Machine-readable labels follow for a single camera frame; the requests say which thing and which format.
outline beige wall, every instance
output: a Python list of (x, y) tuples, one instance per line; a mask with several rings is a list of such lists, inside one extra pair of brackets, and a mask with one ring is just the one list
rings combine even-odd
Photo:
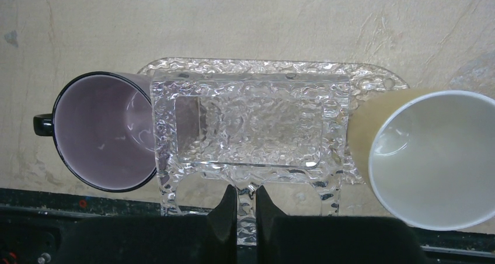
[(413, 86), (446, 88), (495, 50), (495, 0), (1, 0), (0, 8), (0, 187), (137, 200), (158, 201), (154, 180), (127, 194), (91, 189), (50, 138), (34, 135), (32, 116), (49, 112), (81, 73), (137, 72), (173, 56), (367, 62)]

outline clear glass plate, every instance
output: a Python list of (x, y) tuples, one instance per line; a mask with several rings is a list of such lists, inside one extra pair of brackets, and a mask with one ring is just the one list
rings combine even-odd
[(407, 88), (381, 67), (332, 62), (164, 58), (140, 73), (154, 78), (162, 214), (208, 213), (236, 185), (239, 244), (256, 241), (260, 185), (288, 214), (337, 214), (341, 182), (362, 182), (345, 153), (349, 113), (377, 93)]

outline stain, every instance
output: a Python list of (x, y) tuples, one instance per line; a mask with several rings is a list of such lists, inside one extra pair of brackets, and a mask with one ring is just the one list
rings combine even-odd
[[(468, 20), (470, 18), (470, 15), (473, 14), (477, 10), (477, 7), (481, 3), (481, 1), (482, 0), (471, 0), (470, 3), (466, 6), (466, 8), (464, 8), (461, 15), (459, 16), (459, 18), (457, 18), (454, 25), (452, 26), (451, 30), (439, 42), (438, 50), (435, 53), (433, 53), (431, 56), (429, 56), (429, 58), (426, 59), (426, 61), (423, 63), (424, 64), (424, 69), (423, 69), (423, 73), (422, 73), (423, 76), (425, 76), (425, 77), (429, 76), (429, 74), (427, 74), (427, 71), (430, 68), (430, 65), (433, 63), (433, 61), (435, 61), (438, 58), (438, 56), (440, 54), (442, 54), (442, 52), (444, 51), (445, 45), (450, 43), (450, 41), (453, 40), (453, 39), (451, 39), (453, 34), (458, 32), (458, 30), (461, 28), (461, 26), (465, 25), (466, 20)], [(425, 77), (422, 77), (419, 80), (418, 85), (423, 83), (423, 81), (425, 80)]]
[(32, 166), (28, 163), (25, 153), (22, 150), (18, 150), (16, 154), (16, 159), (19, 164), (19, 170), (24, 173), (28, 173), (32, 170)]
[(60, 180), (53, 177), (53, 174), (51, 174), (49, 172), (46, 173), (46, 180), (48, 183), (54, 184), (56, 186), (63, 186), (64, 185)]
[(380, 13), (371, 12), (360, 27), (354, 43), (356, 51), (351, 59), (376, 63), (377, 53), (394, 51), (404, 34), (396, 33), (390, 24), (389, 15), (384, 9)]
[(51, 10), (50, 1), (46, 0), (46, 3), (48, 5), (48, 19), (50, 21), (50, 31), (48, 32), (48, 39), (49, 39), (51, 45), (55, 47), (55, 45), (54, 45), (54, 42), (55, 42), (55, 23), (53, 21), (53, 12)]
[(45, 163), (41, 162), (40, 160), (36, 159), (36, 163), (34, 163), (35, 166), (37, 166), (40, 171), (46, 172), (46, 166)]
[(86, 200), (79, 201), (79, 207), (85, 209), (87, 206), (88, 206), (88, 202), (86, 202)]
[(19, 48), (19, 43), (17, 43), (17, 31), (13, 30), (7, 34), (4, 35), (5, 41), (9, 43), (10, 45)]
[(495, 51), (480, 55), (460, 67), (452, 76), (449, 87), (495, 98)]
[(85, 185), (83, 185), (81, 182), (77, 181), (76, 183), (73, 183), (67, 191), (72, 193), (72, 192), (80, 192), (80, 191), (87, 191), (87, 188)]
[(306, 195), (304, 195), (304, 193), (297, 193), (295, 197), (301, 202), (306, 200)]

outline black mug handle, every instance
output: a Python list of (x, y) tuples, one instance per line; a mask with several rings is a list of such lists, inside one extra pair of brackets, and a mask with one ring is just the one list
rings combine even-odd
[(34, 133), (41, 137), (53, 136), (53, 117), (51, 114), (36, 115), (33, 118)]

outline black surface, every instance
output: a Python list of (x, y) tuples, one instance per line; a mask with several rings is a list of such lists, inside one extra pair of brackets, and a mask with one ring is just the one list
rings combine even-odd
[(207, 216), (87, 218), (67, 234), (55, 264), (235, 263), (236, 225), (229, 185)]
[(461, 249), (466, 251), (490, 252), (495, 256), (495, 235), (459, 231), (430, 231), (414, 228), (423, 246)]
[(100, 216), (160, 216), (160, 204), (0, 188), (0, 207)]
[(385, 217), (286, 216), (256, 193), (259, 263), (428, 263), (402, 221)]
[(13, 252), (19, 264), (37, 263), (43, 253), (55, 255), (80, 218), (38, 211), (0, 208), (0, 249)]
[[(276, 209), (273, 212), (283, 214)], [(95, 216), (159, 216), (160, 205), (156, 203), (134, 202), (126, 200), (112, 200), (96, 197), (74, 196), (46, 192), (25, 190), (0, 189), (0, 248), (2, 248), (2, 234), (12, 240), (16, 239), (19, 245), (25, 245), (32, 251), (22, 251), (22, 261), (34, 262), (36, 255), (50, 252), (50, 248), (43, 246), (43, 238), (54, 238), (54, 249), (57, 249), (67, 237), (68, 231), (83, 218)], [(259, 228), (259, 234), (264, 234), (264, 228)], [(466, 232), (438, 232), (412, 228), (423, 246), (431, 263), (495, 263), (495, 235)], [(331, 246), (339, 240), (335, 232), (329, 232), (325, 239)], [(311, 232), (314, 239), (324, 235), (320, 230)], [(252, 246), (238, 246), (238, 263), (257, 263), (256, 248)]]

